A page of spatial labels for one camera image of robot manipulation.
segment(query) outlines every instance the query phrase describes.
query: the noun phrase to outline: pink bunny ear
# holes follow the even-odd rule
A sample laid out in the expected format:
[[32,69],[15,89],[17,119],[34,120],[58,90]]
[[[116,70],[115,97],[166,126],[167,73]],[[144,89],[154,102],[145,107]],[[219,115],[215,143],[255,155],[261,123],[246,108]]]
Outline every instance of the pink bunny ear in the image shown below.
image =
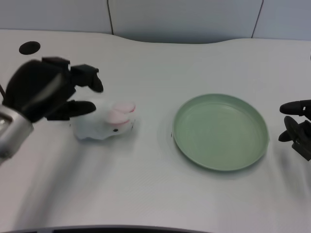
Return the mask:
[[129,118],[118,110],[110,110],[107,114],[106,121],[110,124],[125,124],[129,122]]
[[118,110],[122,113],[132,113],[135,111],[135,103],[129,101],[116,102],[113,106],[113,109]]

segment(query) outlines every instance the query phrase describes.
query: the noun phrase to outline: white table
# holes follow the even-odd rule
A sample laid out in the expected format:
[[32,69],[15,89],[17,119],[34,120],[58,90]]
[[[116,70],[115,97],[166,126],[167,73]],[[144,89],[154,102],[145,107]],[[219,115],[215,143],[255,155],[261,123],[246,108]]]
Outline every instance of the white table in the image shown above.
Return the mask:
[[[130,134],[102,143],[79,143],[68,122],[37,123],[0,168],[0,232],[95,224],[311,232],[310,163],[277,140],[285,129],[280,105],[311,99],[311,42],[151,44],[97,33],[7,30],[0,39],[3,86],[22,63],[61,56],[72,65],[98,67],[102,97],[133,100],[139,115]],[[19,54],[19,46],[32,40],[40,51]],[[173,116],[182,103],[205,93],[241,98],[263,115],[270,144],[255,166],[217,173],[178,152]],[[79,88],[74,97],[92,95]]]

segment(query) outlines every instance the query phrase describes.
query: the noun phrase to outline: stuffed bunny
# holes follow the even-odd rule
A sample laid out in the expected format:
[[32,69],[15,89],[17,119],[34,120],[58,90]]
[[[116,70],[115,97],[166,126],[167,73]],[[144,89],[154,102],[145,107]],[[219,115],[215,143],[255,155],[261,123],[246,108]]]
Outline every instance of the stuffed bunny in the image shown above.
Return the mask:
[[103,99],[90,100],[96,111],[73,119],[74,133],[79,139],[93,138],[104,140],[131,129],[134,124],[133,102],[109,103]]

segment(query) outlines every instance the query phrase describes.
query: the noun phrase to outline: green plate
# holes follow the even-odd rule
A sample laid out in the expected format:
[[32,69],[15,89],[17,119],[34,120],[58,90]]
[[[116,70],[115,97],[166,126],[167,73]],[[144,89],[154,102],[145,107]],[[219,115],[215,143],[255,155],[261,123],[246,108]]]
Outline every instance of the green plate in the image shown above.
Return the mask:
[[259,112],[243,100],[221,94],[197,96],[182,105],[174,119],[173,135],[189,159],[218,171],[253,164],[269,143]]

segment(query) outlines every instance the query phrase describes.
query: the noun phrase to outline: plate rim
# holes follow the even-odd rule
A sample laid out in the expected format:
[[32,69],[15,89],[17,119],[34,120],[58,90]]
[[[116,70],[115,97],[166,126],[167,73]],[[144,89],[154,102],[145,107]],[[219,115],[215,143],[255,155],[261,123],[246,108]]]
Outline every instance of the plate rim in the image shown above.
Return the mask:
[[[217,96],[226,96],[226,97],[231,97],[231,98],[237,99],[237,100],[239,100],[239,101],[242,101],[242,102],[248,104],[251,108],[253,108],[253,109],[257,112],[257,114],[260,116],[260,118],[262,119],[262,121],[263,121],[263,123],[264,123],[264,126],[265,126],[265,130],[267,131],[267,136],[268,136],[268,137],[267,137],[267,140],[266,140],[266,142],[265,142],[265,144],[264,144],[264,147],[263,147],[263,149],[262,149],[262,150],[263,150],[262,154],[261,154],[260,156],[258,156],[258,158],[257,158],[255,161],[253,161],[252,163],[250,163],[250,164],[248,164],[248,165],[244,165],[244,166],[239,167],[239,168],[235,168],[235,169],[219,169],[219,168],[214,168],[214,167],[206,166],[206,165],[204,165],[204,164],[201,164],[201,163],[199,163],[199,162],[193,160],[191,157],[189,157],[188,155],[186,155],[186,153],[183,152],[183,150],[180,148],[180,145],[178,144],[178,141],[176,140],[176,137],[175,137],[175,123],[176,123],[176,118],[177,118],[177,116],[178,116],[178,113],[181,111],[181,109],[182,109],[187,103],[193,101],[194,99],[199,98],[199,97],[202,97],[202,96],[211,96],[211,95],[214,95],[214,96],[215,96],[215,95],[217,95]],[[251,105],[251,104],[249,104],[248,102],[246,102],[246,101],[244,101],[244,100],[242,100],[242,99],[240,99],[240,98],[237,98],[237,97],[235,97],[235,96],[231,96],[231,95],[227,95],[227,94],[221,94],[221,93],[210,93],[210,94],[198,95],[198,96],[196,96],[196,97],[193,97],[193,98],[189,99],[189,100],[186,101],[185,103],[183,103],[183,104],[178,108],[178,110],[177,110],[177,112],[176,112],[176,114],[175,114],[175,116],[174,116],[174,119],[173,119],[173,138],[174,138],[174,141],[175,141],[176,145],[178,146],[179,150],[180,150],[188,159],[190,159],[190,160],[193,161],[194,163],[196,163],[196,164],[198,164],[198,165],[200,165],[200,166],[202,166],[202,167],[204,167],[204,168],[208,168],[208,169],[215,170],[215,171],[237,171],[237,170],[241,170],[241,169],[244,169],[244,168],[246,168],[246,167],[249,167],[249,166],[255,164],[258,160],[260,160],[260,159],[266,154],[266,152],[267,152],[267,150],[268,150],[269,141],[270,141],[269,130],[268,130],[268,127],[267,127],[267,123],[266,123],[266,121],[264,120],[263,116],[260,114],[260,112],[259,112],[253,105]]]

